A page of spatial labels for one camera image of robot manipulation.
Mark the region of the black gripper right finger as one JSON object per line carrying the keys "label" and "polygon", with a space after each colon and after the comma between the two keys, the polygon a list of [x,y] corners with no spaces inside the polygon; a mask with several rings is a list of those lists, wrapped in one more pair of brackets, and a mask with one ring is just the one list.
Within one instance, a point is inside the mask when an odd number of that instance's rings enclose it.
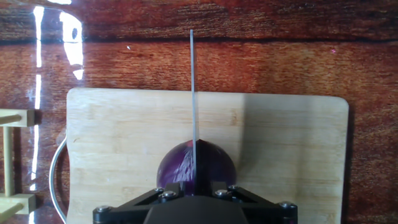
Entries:
{"label": "black gripper right finger", "polygon": [[211,183],[211,197],[226,202],[228,215],[240,215],[246,223],[297,224],[298,206],[292,202],[273,203],[237,185]]}

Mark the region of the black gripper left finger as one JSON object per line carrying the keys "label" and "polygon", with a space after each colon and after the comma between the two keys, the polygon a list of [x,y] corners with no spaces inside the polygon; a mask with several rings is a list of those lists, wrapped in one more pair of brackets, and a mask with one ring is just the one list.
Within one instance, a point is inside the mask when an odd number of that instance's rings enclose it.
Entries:
{"label": "black gripper left finger", "polygon": [[118,207],[101,205],[93,210],[93,223],[144,223],[150,209],[185,195],[185,183],[169,183],[154,188]]}

